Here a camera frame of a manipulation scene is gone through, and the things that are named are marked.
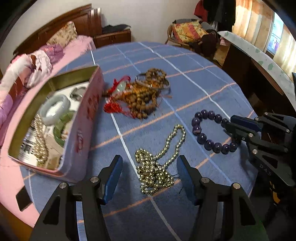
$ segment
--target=red tassel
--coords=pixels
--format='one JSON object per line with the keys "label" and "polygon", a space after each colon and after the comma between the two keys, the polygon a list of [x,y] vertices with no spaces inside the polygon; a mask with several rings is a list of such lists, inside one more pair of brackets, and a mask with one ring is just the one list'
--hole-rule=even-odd
{"label": "red tassel", "polygon": [[130,112],[122,110],[121,105],[116,102],[109,102],[104,105],[104,111],[106,113],[122,113],[126,116],[135,118]]}

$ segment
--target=pink box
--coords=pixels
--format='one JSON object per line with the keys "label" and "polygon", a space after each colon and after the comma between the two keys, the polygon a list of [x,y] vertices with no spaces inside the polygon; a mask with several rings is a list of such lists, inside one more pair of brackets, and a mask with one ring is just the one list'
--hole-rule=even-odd
{"label": "pink box", "polygon": [[[37,111],[45,102],[47,95],[52,91],[58,91],[88,80],[89,85],[73,117],[74,121],[64,145],[63,158],[59,167],[56,170],[49,170],[20,161],[18,155],[22,141]],[[9,157],[33,172],[73,183],[82,180],[86,174],[93,121],[102,97],[103,87],[104,78],[98,66],[76,69],[49,79],[40,88],[25,110],[13,134],[8,149]]]}

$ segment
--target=wooden headboard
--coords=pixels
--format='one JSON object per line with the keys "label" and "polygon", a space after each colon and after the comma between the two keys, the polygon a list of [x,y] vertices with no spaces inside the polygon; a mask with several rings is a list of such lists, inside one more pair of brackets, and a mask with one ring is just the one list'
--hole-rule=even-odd
{"label": "wooden headboard", "polygon": [[68,21],[73,21],[78,35],[94,37],[102,34],[101,8],[92,9],[91,4],[78,7],[51,20],[32,33],[13,52],[14,55],[32,53],[46,42]]}

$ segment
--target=black phone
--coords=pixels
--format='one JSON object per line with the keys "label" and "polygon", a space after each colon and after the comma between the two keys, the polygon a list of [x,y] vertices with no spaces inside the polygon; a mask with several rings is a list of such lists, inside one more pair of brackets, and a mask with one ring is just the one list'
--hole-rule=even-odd
{"label": "black phone", "polygon": [[22,189],[17,193],[15,197],[17,199],[17,204],[21,212],[32,203],[25,186],[22,187]]}

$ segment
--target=white wall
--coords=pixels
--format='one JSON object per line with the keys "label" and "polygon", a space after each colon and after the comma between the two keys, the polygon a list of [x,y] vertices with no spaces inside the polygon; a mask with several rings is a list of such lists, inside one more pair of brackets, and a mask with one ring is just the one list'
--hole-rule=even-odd
{"label": "white wall", "polygon": [[102,8],[102,26],[130,25],[135,41],[164,43],[167,28],[175,19],[194,18],[199,0],[38,0],[16,22],[0,48],[0,68],[4,74],[14,49],[38,28],[79,6],[92,3]]}

